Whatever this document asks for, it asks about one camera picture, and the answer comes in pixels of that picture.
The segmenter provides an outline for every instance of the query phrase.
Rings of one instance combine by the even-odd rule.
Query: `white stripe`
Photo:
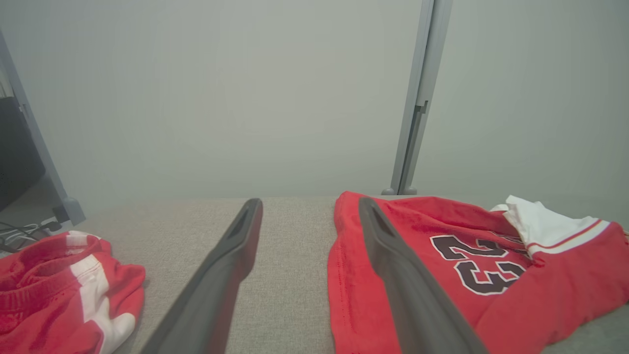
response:
[[[592,239],[594,239],[596,236],[600,235],[601,232],[603,232],[608,226],[610,225],[609,222],[601,220],[601,222],[598,223],[598,225],[594,226],[592,229],[584,232],[581,235],[578,235],[577,237],[575,237],[574,239],[571,239],[570,241],[560,244],[557,247],[553,247],[553,248],[542,248],[540,246],[537,246],[536,244],[534,244],[533,246],[530,246],[528,248],[528,254],[533,255],[533,253],[535,252],[544,252],[544,253],[551,253],[551,254],[557,254],[557,253],[561,253],[564,251],[567,251],[569,249],[578,247]]]
[[[109,318],[109,299],[105,293],[109,282],[103,265],[93,254],[70,266],[72,274],[81,284],[81,304],[83,322],[94,321],[103,333],[103,345],[100,354],[111,354],[124,342],[135,327],[135,317],[124,313],[116,318]]]

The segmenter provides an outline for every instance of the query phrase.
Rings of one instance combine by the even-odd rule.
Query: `gray table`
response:
[[[337,238],[336,197],[264,198],[253,271],[241,284],[228,353],[333,353],[327,260]],[[147,271],[136,331],[116,351],[139,353],[245,199],[130,205],[90,217],[76,229],[111,242],[122,263]],[[544,353],[624,353],[629,306],[581,327]]]

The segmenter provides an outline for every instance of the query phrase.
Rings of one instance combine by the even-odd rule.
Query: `red garment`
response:
[[[337,354],[400,353],[365,250],[360,197],[343,193],[334,213],[328,291]],[[539,353],[629,300],[629,248],[617,223],[592,219],[553,246],[525,247],[502,212],[436,197],[376,202],[493,354]]]
[[[107,241],[76,231],[1,259],[1,351],[112,353],[135,327],[144,275],[112,258]]]

